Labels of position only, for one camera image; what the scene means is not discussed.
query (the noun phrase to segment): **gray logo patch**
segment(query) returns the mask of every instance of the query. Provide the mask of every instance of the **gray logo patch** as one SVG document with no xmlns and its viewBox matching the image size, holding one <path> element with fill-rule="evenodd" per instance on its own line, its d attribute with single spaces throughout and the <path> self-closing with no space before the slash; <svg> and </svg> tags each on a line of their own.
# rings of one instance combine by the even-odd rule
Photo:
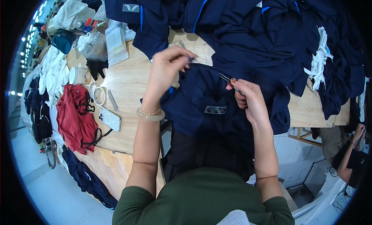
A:
<svg viewBox="0 0 372 225">
<path fill-rule="evenodd" d="M 206 114 L 224 114 L 227 106 L 207 106 L 204 113 Z"/>
<path fill-rule="evenodd" d="M 122 12 L 139 12 L 138 4 L 123 4 Z"/>
</svg>

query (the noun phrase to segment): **wooden frame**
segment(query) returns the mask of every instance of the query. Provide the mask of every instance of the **wooden frame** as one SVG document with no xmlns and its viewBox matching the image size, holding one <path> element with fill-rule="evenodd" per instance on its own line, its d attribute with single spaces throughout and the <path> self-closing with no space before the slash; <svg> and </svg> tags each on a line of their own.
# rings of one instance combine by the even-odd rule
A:
<svg viewBox="0 0 372 225">
<path fill-rule="evenodd" d="M 304 129 L 304 131 L 306 132 L 306 134 L 304 134 L 304 135 L 301 135 L 301 131 L 302 131 L 302 127 L 297 127 L 297 136 L 288 135 L 288 137 L 291 138 L 291 139 L 296 139 L 296 140 L 301 141 L 301 142 L 305 142 L 307 144 L 312 144 L 312 145 L 315 145 L 315 146 L 318 146 L 318 147 L 322 147 L 322 144 L 319 143 L 319 142 L 305 139 L 307 136 L 312 134 L 311 130 Z"/>
</svg>

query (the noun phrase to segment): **scissors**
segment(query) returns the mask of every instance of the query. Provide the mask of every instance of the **scissors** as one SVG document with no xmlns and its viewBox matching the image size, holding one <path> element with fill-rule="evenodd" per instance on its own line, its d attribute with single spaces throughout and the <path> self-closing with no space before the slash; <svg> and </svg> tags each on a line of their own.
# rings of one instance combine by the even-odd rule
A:
<svg viewBox="0 0 372 225">
<path fill-rule="evenodd" d="M 242 93 L 242 91 L 240 91 L 239 89 L 235 88 L 232 83 L 231 83 L 231 80 L 233 79 L 234 81 L 236 81 L 235 78 L 231 78 L 229 79 L 227 76 L 224 76 L 223 74 L 221 73 L 218 73 L 220 75 L 220 78 L 222 78 L 224 81 L 227 82 L 227 85 L 229 85 L 231 88 L 234 88 L 237 92 L 239 92 L 240 94 L 242 94 L 244 96 L 244 93 Z"/>
</svg>

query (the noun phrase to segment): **green shirt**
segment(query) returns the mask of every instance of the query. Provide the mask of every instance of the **green shirt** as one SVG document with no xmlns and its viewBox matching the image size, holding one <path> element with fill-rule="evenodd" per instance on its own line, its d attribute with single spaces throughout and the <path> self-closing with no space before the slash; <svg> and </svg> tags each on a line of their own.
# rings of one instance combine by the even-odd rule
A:
<svg viewBox="0 0 372 225">
<path fill-rule="evenodd" d="M 285 198 L 262 203 L 254 186 L 219 168 L 188 171 L 165 184 L 157 199 L 141 187 L 124 188 L 112 224 L 215 225 L 236 209 L 245 211 L 248 220 L 258 225 L 295 224 Z"/>
</svg>

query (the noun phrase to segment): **white phone case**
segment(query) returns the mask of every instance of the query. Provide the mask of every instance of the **white phone case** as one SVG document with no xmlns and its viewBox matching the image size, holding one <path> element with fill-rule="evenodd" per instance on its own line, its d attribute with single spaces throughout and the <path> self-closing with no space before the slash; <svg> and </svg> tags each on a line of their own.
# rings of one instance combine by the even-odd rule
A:
<svg viewBox="0 0 372 225">
<path fill-rule="evenodd" d="M 103 106 L 99 107 L 98 119 L 100 119 L 104 124 L 108 125 L 114 131 L 120 131 L 121 117 L 114 114 L 110 110 L 107 110 Z"/>
</svg>

